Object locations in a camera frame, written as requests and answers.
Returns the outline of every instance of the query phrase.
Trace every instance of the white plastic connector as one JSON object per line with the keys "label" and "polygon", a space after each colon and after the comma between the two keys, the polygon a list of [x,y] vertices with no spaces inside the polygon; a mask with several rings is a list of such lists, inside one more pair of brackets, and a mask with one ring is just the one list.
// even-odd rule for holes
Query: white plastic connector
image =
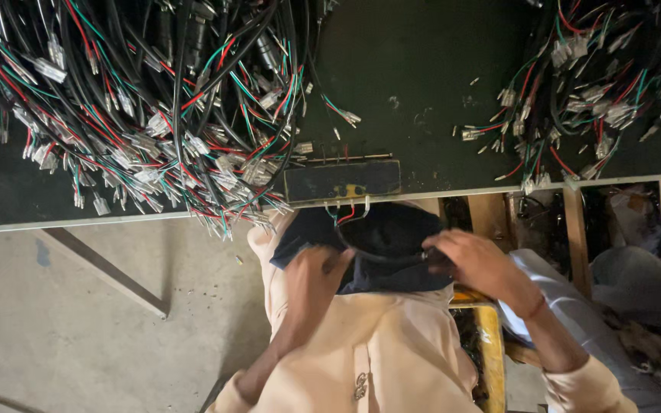
{"label": "white plastic connector", "polygon": [[34,70],[37,70],[43,76],[47,76],[58,83],[62,83],[65,78],[68,77],[68,72],[41,57],[38,57],[32,63],[34,64]]}
{"label": "white plastic connector", "polygon": [[93,205],[96,207],[96,213],[99,217],[111,213],[111,208],[109,208],[106,199],[98,196],[98,194],[96,194],[96,200],[93,201]]}
{"label": "white plastic connector", "polygon": [[312,142],[302,142],[295,145],[295,152],[301,155],[311,154],[313,152]]}

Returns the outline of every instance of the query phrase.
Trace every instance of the beige jacket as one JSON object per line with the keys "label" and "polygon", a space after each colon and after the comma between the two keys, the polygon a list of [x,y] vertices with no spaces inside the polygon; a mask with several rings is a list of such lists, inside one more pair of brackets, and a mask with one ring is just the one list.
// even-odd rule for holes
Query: beige jacket
{"label": "beige jacket", "polygon": [[[278,234],[292,219],[273,217]],[[262,260],[272,337],[287,310],[284,273],[269,263],[278,241],[261,229],[249,234]],[[477,373],[448,313],[452,296],[452,285],[431,293],[335,296],[317,333],[277,364],[255,406],[237,392],[238,372],[207,411],[480,411],[471,396]],[[637,411],[592,357],[578,371],[544,377],[547,401],[561,411]]]}

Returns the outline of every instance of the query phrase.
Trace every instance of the red wire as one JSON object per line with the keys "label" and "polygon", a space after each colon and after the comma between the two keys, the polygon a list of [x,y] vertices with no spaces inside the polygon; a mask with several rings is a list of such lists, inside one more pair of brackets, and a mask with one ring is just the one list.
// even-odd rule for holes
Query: red wire
{"label": "red wire", "polygon": [[185,172],[185,174],[188,174],[188,176],[191,177],[193,181],[196,181],[199,185],[203,186],[203,183],[201,181],[198,181],[197,178],[193,174],[190,174],[188,172],[188,169],[185,168],[184,164],[182,164],[182,163],[180,164],[180,169],[182,169],[183,172]]}
{"label": "red wire", "polygon": [[[277,151],[277,154],[279,154],[281,151],[283,151],[288,145],[289,145],[289,140],[288,140],[287,142],[285,142],[284,145],[282,145],[282,147],[280,148],[280,150]],[[277,154],[274,154],[274,155],[264,155],[264,157],[265,157],[265,158],[271,158],[272,156],[277,156]]]}
{"label": "red wire", "polygon": [[295,74],[293,73],[292,77],[290,77],[290,79],[289,79],[289,88],[287,89],[287,94],[285,95],[285,99],[282,99],[282,102],[277,107],[277,110],[275,110],[275,117],[277,117],[277,114],[280,113],[280,109],[282,109],[282,106],[284,106],[284,103],[287,101],[287,98],[289,98],[290,89],[294,86],[294,83],[295,83]]}
{"label": "red wire", "polygon": [[338,224],[340,224],[341,222],[346,221],[348,218],[353,217],[353,214],[354,214],[355,212],[356,212],[356,206],[352,203],[352,204],[351,204],[351,213],[348,214],[348,215],[346,215],[345,217],[339,219],[338,222],[335,223],[335,224],[338,225]]}
{"label": "red wire", "polygon": [[478,131],[479,131],[479,132],[488,132],[488,131],[490,131],[490,130],[492,130],[492,129],[500,128],[500,127],[503,127],[503,126],[504,126],[504,124],[501,124],[501,125],[496,125],[496,126],[494,126],[494,127],[489,127],[489,128],[485,128],[485,129],[478,129]]}
{"label": "red wire", "polygon": [[42,157],[43,162],[45,162],[45,159],[48,159],[48,155],[50,155],[50,151],[53,150],[54,146],[55,146],[55,142],[51,143],[50,146],[48,146],[48,150],[45,152],[45,155]]}
{"label": "red wire", "polygon": [[571,175],[577,175],[576,173],[571,170],[568,165],[564,164],[564,162],[560,159],[560,157],[557,155],[557,152],[555,152],[555,148],[550,146],[550,152],[552,152],[552,155],[557,159],[557,162],[560,164],[560,166],[563,167],[569,174]]}
{"label": "red wire", "polygon": [[514,175],[517,171],[519,171],[519,168],[524,164],[524,159],[517,165],[517,167],[514,168],[514,171],[511,171],[509,174],[506,174],[505,177],[510,177],[511,175]]}
{"label": "red wire", "polygon": [[639,80],[639,78],[641,77],[641,74],[642,74],[642,72],[641,72],[641,70],[640,70],[639,73],[638,73],[638,75],[637,75],[637,77],[634,78],[634,80],[632,80],[632,83],[629,85],[629,87],[628,87],[626,90],[624,90],[624,92],[621,93],[621,96],[619,96],[619,98],[616,99],[616,100],[613,102],[614,104],[619,103],[619,102],[621,101],[621,99],[623,99],[626,95],[629,94],[629,92],[632,91],[632,89],[634,88],[634,85],[637,84],[637,80]]}
{"label": "red wire", "polygon": [[560,14],[560,19],[565,24],[565,27],[570,29],[571,32],[577,33],[577,34],[585,33],[585,30],[578,30],[575,27],[571,26],[570,23],[568,23],[568,20],[565,18],[564,14],[563,14],[563,9],[560,7],[559,4],[557,5],[557,12],[558,12],[558,14]]}
{"label": "red wire", "polygon": [[573,13],[575,13],[575,9],[577,9],[579,5],[580,5],[580,0],[578,0],[578,2],[573,6],[572,9],[570,9],[570,14],[571,15],[573,15]]}
{"label": "red wire", "polygon": [[103,118],[103,117],[101,116],[101,114],[98,112],[98,109],[97,109],[96,107],[93,107],[93,111],[96,113],[96,116],[97,116],[99,119],[101,119],[101,122],[104,124],[104,126],[106,127],[106,129],[108,129],[108,131],[111,132],[111,135],[113,135],[113,136],[116,138],[116,140],[118,140],[119,142],[121,142],[122,145],[125,145],[124,141],[119,137],[119,135],[116,135],[115,132],[109,127],[109,125],[106,123],[106,121],[104,120],[104,118]]}
{"label": "red wire", "polygon": [[[172,70],[170,66],[166,65],[164,62],[160,62],[160,64],[162,65],[163,68],[165,68],[168,72],[170,72],[173,75],[173,77],[175,77],[175,70]],[[183,81],[185,83],[188,83],[190,86],[195,86],[195,83],[193,83],[190,80],[183,78]]]}
{"label": "red wire", "polygon": [[506,109],[509,109],[509,108],[508,108],[508,107],[503,107],[503,108],[501,108],[501,110],[499,111],[499,113],[497,113],[497,115],[494,116],[493,119],[496,119],[497,117],[500,117],[501,114],[504,113],[504,111],[505,111]]}
{"label": "red wire", "polygon": [[599,17],[596,18],[596,21],[593,22],[593,27],[591,27],[591,30],[596,30],[596,26],[599,24],[599,20],[601,20],[601,16],[604,15],[603,13],[599,14]]}
{"label": "red wire", "polygon": [[1,67],[0,67],[0,75],[9,84],[9,86],[11,86],[12,89],[14,89],[17,92],[17,94],[22,98],[23,101],[29,102],[29,100],[27,100],[27,98],[24,96],[24,93],[19,88],[17,88],[17,86],[14,83],[12,83],[10,78],[7,77],[7,75],[5,74],[4,70],[2,70]]}
{"label": "red wire", "polygon": [[252,152],[251,154],[249,154],[249,156],[247,156],[246,159],[251,159],[251,158],[253,158],[254,155],[256,155],[257,152],[261,151],[263,147],[265,147],[265,146],[269,145],[270,143],[272,143],[272,141],[273,141],[274,139],[275,139],[275,137],[273,136],[273,137],[271,137],[267,142],[265,142],[265,143],[263,143],[261,146],[259,146],[257,149],[254,149],[254,152]]}
{"label": "red wire", "polygon": [[223,65],[223,59],[226,57],[226,54],[228,53],[228,50],[231,48],[231,45],[234,44],[235,40],[236,40],[235,37],[233,39],[231,39],[228,42],[228,44],[226,45],[225,49],[223,50],[223,53],[221,54],[221,60],[218,61],[218,69],[220,69],[221,66]]}
{"label": "red wire", "polygon": [[527,89],[527,83],[529,82],[529,75],[532,74],[532,69],[535,68],[535,63],[532,63],[532,65],[529,67],[529,70],[527,71],[527,77],[524,78],[524,86],[521,87],[521,93],[519,95],[519,99],[524,98],[524,91]]}
{"label": "red wire", "polygon": [[166,124],[168,125],[168,127],[170,128],[170,132],[172,132],[172,133],[174,134],[174,133],[175,133],[175,131],[173,131],[173,126],[172,126],[172,125],[170,125],[170,122],[168,121],[168,117],[167,117],[167,116],[165,116],[165,115],[164,115],[164,113],[162,113],[162,111],[161,111],[161,110],[158,110],[157,112],[159,112],[159,113],[160,113],[160,116],[162,117],[162,119],[164,119],[164,122],[165,122],[165,123],[166,123]]}
{"label": "red wire", "polygon": [[197,95],[193,96],[193,99],[190,99],[186,104],[180,107],[180,110],[185,110],[186,108],[188,108],[188,106],[194,104],[195,101],[197,101],[198,99],[200,99],[201,96],[203,96],[203,94],[204,94],[203,92],[200,92]]}
{"label": "red wire", "polygon": [[78,26],[78,31],[81,32],[81,37],[83,37],[83,46],[86,48],[86,54],[88,54],[88,57],[90,57],[91,49],[90,47],[88,47],[88,37],[86,37],[86,32],[83,30],[83,26],[81,26],[81,22],[78,20],[78,17],[76,16],[76,11],[73,10],[73,6],[70,5],[70,0],[65,0],[65,5],[68,6],[70,15],[73,16],[73,20],[76,22],[76,26]]}

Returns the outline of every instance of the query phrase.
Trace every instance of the workbench surface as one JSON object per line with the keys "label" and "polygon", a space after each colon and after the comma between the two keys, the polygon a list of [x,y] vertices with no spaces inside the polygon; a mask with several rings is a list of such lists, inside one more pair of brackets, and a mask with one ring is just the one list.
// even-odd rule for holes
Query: workbench surface
{"label": "workbench surface", "polygon": [[[343,154],[344,145],[351,156],[392,153],[401,165],[401,198],[510,190],[521,175],[494,178],[519,164],[511,146],[506,154],[477,154],[495,135],[462,142],[460,133],[466,124],[488,125],[499,112],[496,97],[525,60],[534,13],[513,0],[344,0],[327,20],[317,67],[329,98],[362,122],[353,129],[335,114],[329,118],[316,89],[299,121],[298,142],[312,141],[315,153],[309,156],[316,158]],[[627,130],[601,178],[661,177],[661,131],[638,143],[655,116],[647,114]],[[457,137],[451,137],[454,125]],[[559,153],[574,171],[594,159],[592,146],[577,154],[583,143],[592,143],[590,135],[563,138]],[[10,143],[0,146],[0,229],[140,219],[130,202],[126,211],[112,205],[111,215],[94,220],[91,194],[84,210],[75,208],[62,170],[50,175],[21,158],[25,136],[13,120]],[[543,156],[543,162],[561,181],[552,157]],[[101,194],[111,203],[112,190]],[[165,212],[172,211],[160,201]],[[179,207],[160,217],[183,215]]]}

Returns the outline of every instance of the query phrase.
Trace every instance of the yellow container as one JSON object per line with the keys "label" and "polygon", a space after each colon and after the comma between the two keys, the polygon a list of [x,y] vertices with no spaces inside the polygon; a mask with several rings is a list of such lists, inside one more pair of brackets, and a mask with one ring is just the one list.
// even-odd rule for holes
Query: yellow container
{"label": "yellow container", "polygon": [[479,328],[483,364],[483,384],[488,399],[481,407],[484,413],[505,413],[504,337],[497,306],[475,291],[456,291],[448,305],[450,309],[473,309]]}

